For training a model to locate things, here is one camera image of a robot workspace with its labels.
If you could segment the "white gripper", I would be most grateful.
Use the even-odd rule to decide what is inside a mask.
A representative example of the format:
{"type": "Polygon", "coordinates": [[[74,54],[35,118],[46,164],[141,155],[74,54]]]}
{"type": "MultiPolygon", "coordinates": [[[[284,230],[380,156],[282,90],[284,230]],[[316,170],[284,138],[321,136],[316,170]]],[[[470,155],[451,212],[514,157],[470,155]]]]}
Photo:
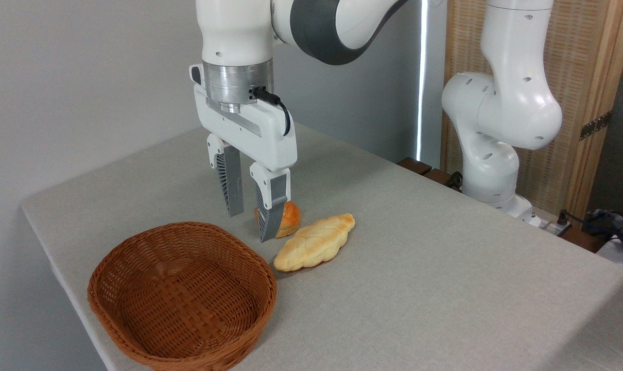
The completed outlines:
{"type": "Polygon", "coordinates": [[[276,237],[285,204],[291,198],[290,169],[298,159],[295,127],[286,131],[279,104],[258,99],[253,91],[274,88],[271,64],[191,65],[194,97],[206,139],[210,165],[219,175],[229,216],[244,212],[239,151],[255,160],[250,174],[256,183],[261,242],[276,237]]]}

